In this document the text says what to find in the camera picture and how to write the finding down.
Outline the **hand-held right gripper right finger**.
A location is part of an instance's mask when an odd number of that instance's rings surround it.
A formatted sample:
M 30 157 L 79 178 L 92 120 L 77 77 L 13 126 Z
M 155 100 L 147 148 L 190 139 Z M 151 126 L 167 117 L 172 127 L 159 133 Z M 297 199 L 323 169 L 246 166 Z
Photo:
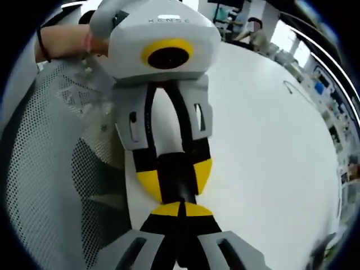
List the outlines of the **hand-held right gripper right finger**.
M 207 208 L 182 204 L 179 265 L 187 269 L 269 269 L 263 253 L 232 231 L 222 231 Z

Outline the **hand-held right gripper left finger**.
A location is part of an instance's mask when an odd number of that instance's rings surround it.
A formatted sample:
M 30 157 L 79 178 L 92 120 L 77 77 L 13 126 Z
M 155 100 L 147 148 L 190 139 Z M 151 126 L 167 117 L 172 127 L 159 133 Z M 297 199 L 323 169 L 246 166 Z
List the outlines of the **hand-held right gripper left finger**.
M 99 242 L 94 269 L 173 269 L 178 252 L 182 202 L 159 205 L 140 229 L 128 211 L 104 206 L 96 217 Z

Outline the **person's left hand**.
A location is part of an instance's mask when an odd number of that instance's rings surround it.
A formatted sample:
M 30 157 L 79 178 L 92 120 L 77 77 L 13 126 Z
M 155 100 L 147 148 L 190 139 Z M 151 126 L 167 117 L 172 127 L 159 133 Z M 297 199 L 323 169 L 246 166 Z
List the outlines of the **person's left hand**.
M 91 35 L 88 51 L 94 55 L 107 57 L 109 51 L 109 41 L 96 38 L 94 35 Z

